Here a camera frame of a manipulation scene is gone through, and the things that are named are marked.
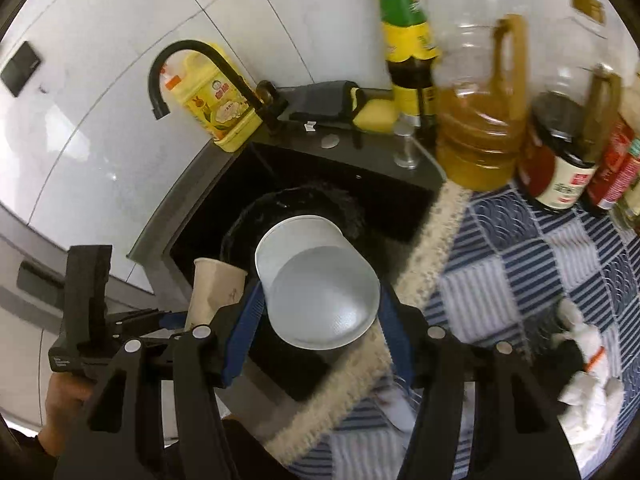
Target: sink basin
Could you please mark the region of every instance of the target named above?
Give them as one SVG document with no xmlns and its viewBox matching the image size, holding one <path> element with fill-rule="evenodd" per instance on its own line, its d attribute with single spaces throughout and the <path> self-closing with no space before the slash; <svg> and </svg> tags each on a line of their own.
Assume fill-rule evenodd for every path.
<svg viewBox="0 0 640 480">
<path fill-rule="evenodd" d="M 259 130 L 226 165 L 169 251 L 189 284 L 194 259 L 224 259 L 223 238 L 247 206 L 267 193 L 318 182 L 347 192 L 359 204 L 365 227 L 351 242 L 381 278 L 393 280 L 442 177 L 428 164 L 422 170 L 395 167 L 392 137 L 356 142 L 350 132 L 341 132 L 338 146 L 323 150 L 321 136 L 296 131 L 271 137 Z M 255 272 L 244 262 L 228 263 Z M 258 367 L 294 400 L 308 398 L 339 355 L 290 346 L 278 338 L 266 315 L 250 350 Z"/>
</svg>

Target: faucet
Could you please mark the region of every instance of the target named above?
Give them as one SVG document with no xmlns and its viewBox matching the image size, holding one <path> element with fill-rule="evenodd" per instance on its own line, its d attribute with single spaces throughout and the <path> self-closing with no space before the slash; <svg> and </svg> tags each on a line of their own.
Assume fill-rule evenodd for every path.
<svg viewBox="0 0 640 480">
<path fill-rule="evenodd" d="M 244 97 L 254 108 L 255 112 L 267 124 L 272 132 L 275 132 L 278 129 L 280 122 L 278 121 L 277 116 L 274 115 L 272 110 L 249 88 L 247 83 L 244 82 L 244 79 L 242 79 L 242 76 L 231 68 L 231 65 L 226 62 L 225 58 L 222 57 L 215 48 L 207 43 L 196 40 L 181 40 L 172 43 L 158 54 L 152 63 L 151 69 L 149 70 L 148 92 L 156 120 L 162 119 L 170 113 L 169 107 L 162 98 L 162 94 L 160 92 L 160 71 L 169 56 L 176 52 L 180 52 L 181 50 L 195 50 L 196 52 L 207 56 L 218 67 L 220 72 L 229 79 L 229 82 L 238 89 L 242 94 L 242 97 Z M 276 99 L 276 95 L 274 95 L 275 88 L 271 83 L 267 81 L 260 82 L 260 84 L 258 84 L 258 90 L 263 90 L 270 94 L 272 99 Z"/>
</svg>

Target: person's hand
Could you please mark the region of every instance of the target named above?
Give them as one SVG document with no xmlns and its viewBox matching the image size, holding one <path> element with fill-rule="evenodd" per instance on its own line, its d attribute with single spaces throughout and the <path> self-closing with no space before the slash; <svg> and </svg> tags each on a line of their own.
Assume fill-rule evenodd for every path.
<svg viewBox="0 0 640 480">
<path fill-rule="evenodd" d="M 47 420 L 38 434 L 38 441 L 47 454 L 56 457 L 62 454 L 69 431 L 93 389 L 90 381 L 70 373 L 51 376 L 44 403 Z"/>
</svg>

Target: bolt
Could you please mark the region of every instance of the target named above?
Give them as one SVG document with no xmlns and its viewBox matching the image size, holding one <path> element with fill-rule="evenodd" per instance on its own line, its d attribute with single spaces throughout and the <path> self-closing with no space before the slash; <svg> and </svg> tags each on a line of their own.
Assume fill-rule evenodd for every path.
<svg viewBox="0 0 640 480">
<path fill-rule="evenodd" d="M 507 343 L 506 341 L 500 341 L 496 346 L 495 349 L 500 352 L 501 354 L 505 354 L 505 355 L 509 355 L 511 352 L 513 352 L 513 346 L 511 346 L 509 343 Z"/>
<path fill-rule="evenodd" d="M 141 348 L 142 343 L 140 342 L 140 339 L 129 339 L 124 345 L 125 352 L 130 354 L 137 352 Z"/>
<path fill-rule="evenodd" d="M 210 334 L 211 329 L 209 328 L 209 325 L 200 325 L 193 329 L 193 336 L 196 339 L 204 339 L 209 337 Z"/>
<path fill-rule="evenodd" d="M 439 326 L 430 326 L 427 330 L 427 335 L 431 339 L 442 339 L 445 336 L 446 332 L 442 327 Z"/>
</svg>

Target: jug handle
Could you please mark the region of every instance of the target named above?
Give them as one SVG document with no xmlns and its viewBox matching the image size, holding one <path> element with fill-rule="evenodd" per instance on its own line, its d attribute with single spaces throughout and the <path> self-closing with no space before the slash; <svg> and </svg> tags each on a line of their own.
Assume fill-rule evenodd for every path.
<svg viewBox="0 0 640 480">
<path fill-rule="evenodd" d="M 603 85 L 609 86 L 609 99 L 606 105 L 600 107 L 598 102 Z M 601 68 L 594 70 L 584 105 L 584 123 L 579 140 L 580 154 L 586 162 L 598 162 L 600 159 L 604 144 L 609 140 L 609 133 L 618 116 L 621 98 L 622 78 L 615 73 L 605 73 Z"/>
<path fill-rule="evenodd" d="M 513 92 L 509 98 L 511 121 L 524 120 L 527 113 L 527 23 L 519 14 L 507 14 L 494 28 L 494 73 L 492 91 L 504 91 L 502 44 L 507 33 L 513 38 Z"/>
</svg>

